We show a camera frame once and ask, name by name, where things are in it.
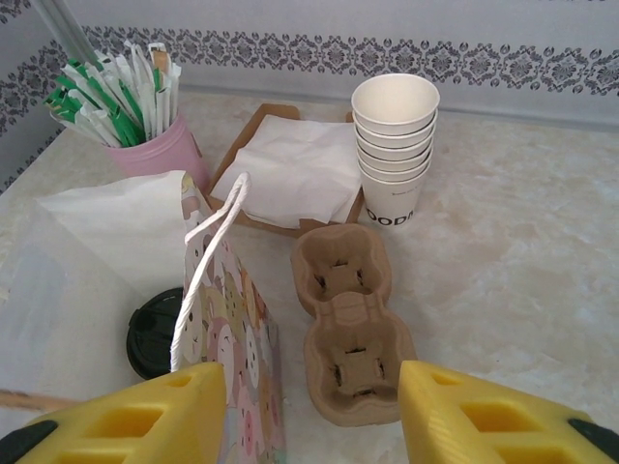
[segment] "white rope handle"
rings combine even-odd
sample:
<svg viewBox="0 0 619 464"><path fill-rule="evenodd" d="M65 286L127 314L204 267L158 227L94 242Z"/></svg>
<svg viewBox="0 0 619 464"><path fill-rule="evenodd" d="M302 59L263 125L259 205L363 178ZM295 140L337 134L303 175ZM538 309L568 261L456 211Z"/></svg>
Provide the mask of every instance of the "white rope handle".
<svg viewBox="0 0 619 464"><path fill-rule="evenodd" d="M244 172L235 181L234 186L232 186L232 190L228 194L228 197L225 199L225 202L223 203L223 206L185 236L186 245L197 234L204 231L205 229L213 225L216 221L227 215L227 217L223 220L223 224L221 225L220 230L216 232L215 237L213 237L211 243L206 247L206 250L204 251L204 256L202 256L202 259L200 259L200 262L197 265L195 274L193 274L192 277L192 282L190 283L190 287L187 290L187 295L185 296L183 304L181 305L181 310L178 313L176 325L174 326L172 346L170 347L171 372L176 372L181 366L181 335L183 334L183 329L185 328L187 319L190 316L193 302L195 301L195 295L197 294L197 289L200 286L200 279L202 279L202 276L206 272L206 268L208 267L209 262L213 258L213 253L215 252L215 249L219 246L221 238L227 232L230 225L232 225L232 223L234 222L234 219L240 213L241 207L243 206L243 203L245 202L245 199L250 192L250 187L250 175L247 172Z"/></svg>

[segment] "white paper cup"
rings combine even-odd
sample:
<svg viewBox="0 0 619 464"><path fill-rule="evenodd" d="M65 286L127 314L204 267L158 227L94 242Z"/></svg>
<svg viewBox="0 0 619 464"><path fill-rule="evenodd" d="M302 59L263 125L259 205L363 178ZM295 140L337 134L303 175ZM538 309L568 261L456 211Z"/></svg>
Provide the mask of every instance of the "white paper cup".
<svg viewBox="0 0 619 464"><path fill-rule="evenodd" d="M374 167L371 167L359 157L357 157L357 161L359 162L359 167L361 168L362 172L365 172L376 180L385 182L403 182L408 181L409 179L413 179L419 176L422 172L424 172L424 170L431 162L432 151L433 150L431 148L428 150L426 158L418 166L414 167L413 169L408 169L406 171L400 172L390 172L383 171L382 169L376 169Z"/></svg>
<svg viewBox="0 0 619 464"><path fill-rule="evenodd" d="M352 113L352 119L355 121L355 129L358 135L367 142L383 148L407 148L423 142L434 133L437 118L438 111L434 111L434 116L429 124L417 132L408 133L407 135L382 135L364 128L357 122L355 113Z"/></svg>
<svg viewBox="0 0 619 464"><path fill-rule="evenodd" d="M430 165L431 162L419 176L403 182L380 181L362 170L361 184L372 222L390 228L408 224L415 213Z"/></svg>
<svg viewBox="0 0 619 464"><path fill-rule="evenodd" d="M379 147L378 145L374 145L373 143L369 143L365 140L361 135L357 133L357 143L359 146L366 152L368 155L379 158L385 161L403 161L410 160L411 158L415 158L423 153L427 147L432 143L434 138L434 130L436 126L430 132L429 137L426 140L422 140L421 142L406 148L384 148Z"/></svg>
<svg viewBox="0 0 619 464"><path fill-rule="evenodd" d="M414 169L420 164L422 164L429 154L429 151L432 149L432 144L429 146L417 157L403 159L402 161L387 161L380 158L375 158L372 155L364 152L364 149L357 145L357 156L360 160L363 160L367 165L373 167L374 169L379 169L381 171L388 172L401 172L408 171L410 169Z"/></svg>
<svg viewBox="0 0 619 464"><path fill-rule="evenodd" d="M406 73L372 77L355 89L351 99L357 122L384 135L406 135L423 129L439 101L434 84Z"/></svg>

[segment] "black cup lid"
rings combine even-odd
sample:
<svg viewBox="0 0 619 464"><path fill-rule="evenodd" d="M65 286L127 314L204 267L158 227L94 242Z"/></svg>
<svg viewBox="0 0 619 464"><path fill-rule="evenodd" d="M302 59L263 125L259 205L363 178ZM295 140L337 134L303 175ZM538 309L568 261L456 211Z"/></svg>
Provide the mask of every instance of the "black cup lid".
<svg viewBox="0 0 619 464"><path fill-rule="evenodd" d="M127 357L143 379L169 373L170 346L182 302L183 289L173 288L133 313L127 333Z"/></svg>

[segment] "white napkin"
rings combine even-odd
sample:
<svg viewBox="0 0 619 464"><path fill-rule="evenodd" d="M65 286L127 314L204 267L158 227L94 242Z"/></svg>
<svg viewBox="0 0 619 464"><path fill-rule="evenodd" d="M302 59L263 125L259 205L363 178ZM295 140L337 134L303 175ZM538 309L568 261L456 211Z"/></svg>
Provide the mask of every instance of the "white napkin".
<svg viewBox="0 0 619 464"><path fill-rule="evenodd" d="M285 228L299 228L301 218L345 222L361 185L355 144L350 124L267 115L212 194L224 199L249 172L250 218Z"/></svg>

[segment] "marble countertop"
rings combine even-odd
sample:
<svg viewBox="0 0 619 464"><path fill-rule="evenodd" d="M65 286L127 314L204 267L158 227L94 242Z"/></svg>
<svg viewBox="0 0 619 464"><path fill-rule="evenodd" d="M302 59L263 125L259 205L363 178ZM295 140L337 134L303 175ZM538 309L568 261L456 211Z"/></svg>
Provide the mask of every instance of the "marble countertop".
<svg viewBox="0 0 619 464"><path fill-rule="evenodd" d="M214 170L262 100L184 94ZM340 121L344 104L298 102ZM582 409L619 430L619 134L441 113L418 213L383 232L389 308L418 356ZM0 263L32 199L121 179L98 147L63 132L0 196ZM369 224L365 215L362 223ZM289 462L401 463L400 424L338 428L306 390L310 317L294 290L293 240L233 227L230 240L280 325Z"/></svg>

